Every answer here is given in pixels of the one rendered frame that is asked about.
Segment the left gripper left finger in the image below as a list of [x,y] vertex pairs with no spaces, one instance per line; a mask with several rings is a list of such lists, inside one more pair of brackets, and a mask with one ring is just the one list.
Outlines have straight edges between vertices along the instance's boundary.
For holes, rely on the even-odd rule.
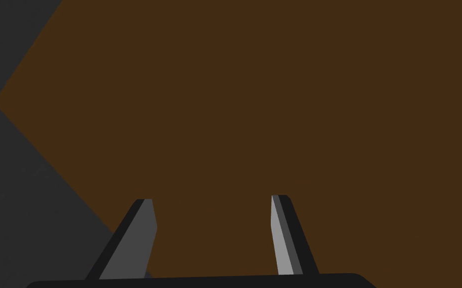
[[88,272],[86,280],[145,278],[156,232],[153,201],[136,200]]

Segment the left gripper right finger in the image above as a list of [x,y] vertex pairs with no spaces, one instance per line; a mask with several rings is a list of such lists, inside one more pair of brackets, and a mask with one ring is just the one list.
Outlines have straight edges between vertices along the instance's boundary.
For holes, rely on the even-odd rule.
[[270,226],[277,273],[318,275],[306,235],[288,195],[272,195]]

